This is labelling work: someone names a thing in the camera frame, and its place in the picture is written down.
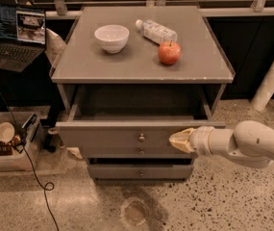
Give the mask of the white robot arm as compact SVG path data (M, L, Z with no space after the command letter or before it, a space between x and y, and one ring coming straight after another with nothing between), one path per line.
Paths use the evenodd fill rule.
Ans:
M234 129L188 128L172 134L169 142L185 153L221 156L245 167L265 168L274 161L274 130L253 120L242 121Z

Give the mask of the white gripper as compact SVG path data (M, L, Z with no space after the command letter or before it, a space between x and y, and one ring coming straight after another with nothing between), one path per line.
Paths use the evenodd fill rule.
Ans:
M173 147L185 153L194 152L197 155L211 155L209 138L212 130L212 126L201 126L197 129L187 128L172 134L169 140Z

